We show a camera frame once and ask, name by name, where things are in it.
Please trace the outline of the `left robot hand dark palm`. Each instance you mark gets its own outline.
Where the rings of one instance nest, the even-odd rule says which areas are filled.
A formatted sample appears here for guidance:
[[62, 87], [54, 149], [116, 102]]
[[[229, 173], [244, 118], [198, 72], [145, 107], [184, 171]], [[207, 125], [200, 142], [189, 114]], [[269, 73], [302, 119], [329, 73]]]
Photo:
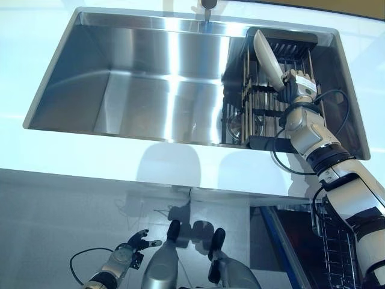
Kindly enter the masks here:
[[161, 240], [152, 240], [148, 241], [144, 238], [148, 236], [149, 230], [143, 229], [138, 231], [135, 235], [133, 235], [127, 242], [128, 246], [133, 248], [134, 251], [138, 252], [149, 247], [158, 247], [162, 245]]

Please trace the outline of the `right robot hand dark palm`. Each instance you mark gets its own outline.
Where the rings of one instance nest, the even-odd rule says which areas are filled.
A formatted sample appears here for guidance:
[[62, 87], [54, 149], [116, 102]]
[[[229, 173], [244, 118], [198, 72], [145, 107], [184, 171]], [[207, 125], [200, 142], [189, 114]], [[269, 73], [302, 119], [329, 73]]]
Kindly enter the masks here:
[[290, 69], [282, 76], [283, 90], [278, 92], [277, 100], [287, 104], [297, 102], [312, 103], [317, 96], [315, 80], [302, 70]]

